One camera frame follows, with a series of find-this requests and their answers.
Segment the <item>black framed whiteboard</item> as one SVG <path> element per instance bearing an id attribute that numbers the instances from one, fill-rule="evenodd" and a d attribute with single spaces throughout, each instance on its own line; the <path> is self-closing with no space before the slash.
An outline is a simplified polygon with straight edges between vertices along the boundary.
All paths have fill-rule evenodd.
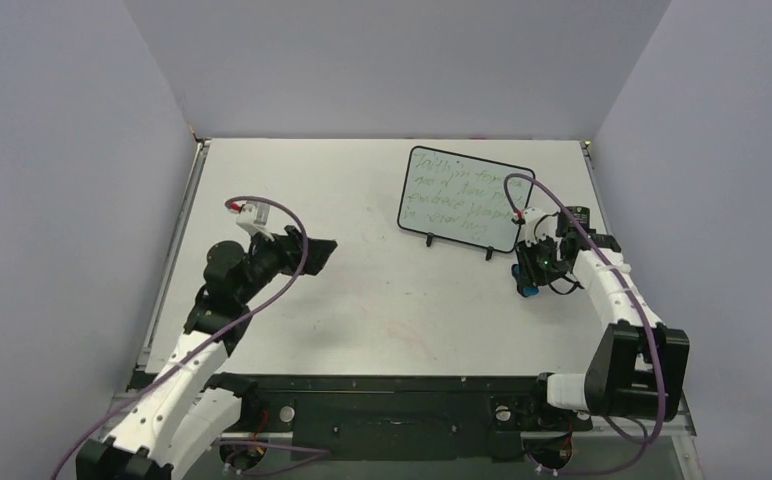
<path id="1" fill-rule="evenodd" d="M 417 145 L 410 149 L 397 215 L 399 228 L 493 252 L 513 251 L 534 171 Z"/>

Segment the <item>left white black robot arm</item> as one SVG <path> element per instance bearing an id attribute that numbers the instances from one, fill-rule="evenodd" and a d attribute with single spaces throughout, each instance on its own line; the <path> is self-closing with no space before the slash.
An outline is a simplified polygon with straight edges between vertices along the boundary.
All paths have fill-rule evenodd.
<path id="1" fill-rule="evenodd" d="M 276 276 L 291 281 L 321 272 L 337 249 L 288 225 L 254 233 L 249 247 L 226 240 L 206 255 L 204 283 L 165 366 L 102 440 L 75 457 L 79 479 L 181 479 L 228 427 L 247 430 L 260 402 L 215 380 L 255 314 L 249 302 Z"/>

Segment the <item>blue heart eraser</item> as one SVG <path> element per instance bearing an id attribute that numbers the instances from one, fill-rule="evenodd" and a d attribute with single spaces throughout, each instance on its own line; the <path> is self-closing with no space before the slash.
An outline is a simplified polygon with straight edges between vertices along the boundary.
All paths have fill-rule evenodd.
<path id="1" fill-rule="evenodd" d="M 539 293 L 539 288 L 519 264 L 511 265 L 511 276 L 515 280 L 516 291 L 521 297 L 530 298 Z"/>

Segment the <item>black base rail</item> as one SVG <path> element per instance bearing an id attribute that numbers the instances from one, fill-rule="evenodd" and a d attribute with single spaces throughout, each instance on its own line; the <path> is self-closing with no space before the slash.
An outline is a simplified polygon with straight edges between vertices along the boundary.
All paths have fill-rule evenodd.
<path id="1" fill-rule="evenodd" d="M 593 427 L 542 406 L 534 376 L 216 373 L 208 384 L 242 399 L 225 436 L 257 433 L 338 461 L 515 461 Z"/>

